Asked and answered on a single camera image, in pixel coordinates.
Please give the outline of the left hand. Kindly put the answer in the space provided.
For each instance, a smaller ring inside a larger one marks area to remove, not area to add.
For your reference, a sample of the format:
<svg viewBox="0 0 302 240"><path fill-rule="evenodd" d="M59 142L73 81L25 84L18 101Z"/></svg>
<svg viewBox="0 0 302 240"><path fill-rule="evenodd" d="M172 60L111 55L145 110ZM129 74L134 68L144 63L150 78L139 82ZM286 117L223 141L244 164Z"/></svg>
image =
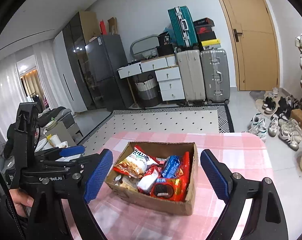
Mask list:
<svg viewBox="0 0 302 240"><path fill-rule="evenodd" d="M17 214L21 217L28 217L25 207L32 207L34 199L20 189L10 189L9 192L11 194Z"/></svg>

